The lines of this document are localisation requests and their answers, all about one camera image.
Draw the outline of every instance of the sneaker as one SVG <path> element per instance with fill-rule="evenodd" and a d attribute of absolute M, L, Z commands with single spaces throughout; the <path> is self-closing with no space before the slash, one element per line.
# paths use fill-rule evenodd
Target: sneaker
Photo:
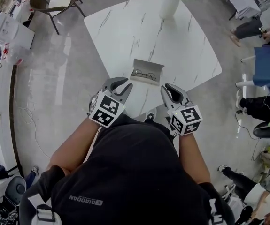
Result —
<path fill-rule="evenodd" d="M 152 120 L 154 121 L 157 116 L 157 108 L 154 108 L 146 113 L 145 120 Z"/>
<path fill-rule="evenodd" d="M 220 171 L 220 172 L 222 172 L 224 169 L 226 169 L 226 168 L 230 168 L 230 167 L 228 167 L 228 166 L 225 166 L 225 165 L 221 165 L 221 166 L 219 166 L 218 167 L 218 171 Z"/>
<path fill-rule="evenodd" d="M 230 39 L 233 41 L 233 43 L 237 46 L 237 47 L 241 47 L 241 43 L 239 42 L 239 39 L 235 36 L 235 35 L 231 35 Z"/>
<path fill-rule="evenodd" d="M 242 91 L 241 89 L 238 89 L 238 91 L 236 92 L 236 104 L 235 106 L 240 109 L 243 110 L 243 107 L 240 106 L 240 101 L 242 100 Z"/>
<path fill-rule="evenodd" d="M 36 176 L 39 175 L 39 168 L 37 166 L 34 166 L 31 171 L 34 172 Z"/>

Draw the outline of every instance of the gray pants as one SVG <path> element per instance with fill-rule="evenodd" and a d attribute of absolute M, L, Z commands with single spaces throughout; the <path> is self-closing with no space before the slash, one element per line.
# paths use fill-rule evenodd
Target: gray pants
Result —
<path fill-rule="evenodd" d="M 238 39 L 257 36 L 261 34 L 259 30 L 260 27 L 262 27 L 260 19 L 258 20 L 253 19 L 252 21 L 246 22 L 237 27 L 235 35 L 236 37 L 238 37 Z"/>

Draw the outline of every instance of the white vase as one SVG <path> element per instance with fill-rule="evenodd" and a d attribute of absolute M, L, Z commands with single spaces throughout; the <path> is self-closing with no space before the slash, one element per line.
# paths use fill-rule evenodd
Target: white vase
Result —
<path fill-rule="evenodd" d="M 179 3 L 180 0 L 164 0 L 159 13 L 160 18 L 172 18 L 178 8 Z"/>

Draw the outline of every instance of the shoe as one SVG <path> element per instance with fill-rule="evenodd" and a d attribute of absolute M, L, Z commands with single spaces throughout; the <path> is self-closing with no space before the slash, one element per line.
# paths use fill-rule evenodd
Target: shoe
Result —
<path fill-rule="evenodd" d="M 230 39 L 233 41 L 233 43 L 237 46 L 237 47 L 241 47 L 241 43 L 239 42 L 239 39 L 235 36 L 235 35 L 231 35 Z"/>
<path fill-rule="evenodd" d="M 146 113 L 145 120 L 152 120 L 154 121 L 157 116 L 157 108 L 154 108 Z"/>
<path fill-rule="evenodd" d="M 218 167 L 218 171 L 220 171 L 220 172 L 222 172 L 224 169 L 226 169 L 226 168 L 230 168 L 230 167 L 228 167 L 228 166 L 225 166 L 225 165 L 221 165 L 221 166 L 219 166 Z"/>
<path fill-rule="evenodd" d="M 31 171 L 34 172 L 36 176 L 39 176 L 39 168 L 37 166 L 34 166 Z"/>
<path fill-rule="evenodd" d="M 241 89 L 238 89 L 238 91 L 236 92 L 236 104 L 235 104 L 235 106 L 238 109 L 243 110 L 243 107 L 240 106 L 240 101 L 242 100 L 241 92 L 242 92 Z"/>

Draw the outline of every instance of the white box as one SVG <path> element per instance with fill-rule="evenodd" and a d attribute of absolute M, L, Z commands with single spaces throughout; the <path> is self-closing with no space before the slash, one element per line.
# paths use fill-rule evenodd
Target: white box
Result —
<path fill-rule="evenodd" d="M 108 128 L 122 114 L 125 108 L 124 104 L 119 103 L 103 92 L 99 92 L 92 101 L 89 119 Z"/>
<path fill-rule="evenodd" d="M 201 121 L 202 116 L 198 106 L 182 107 L 172 112 L 170 124 L 180 135 L 186 135 L 195 132 Z"/>

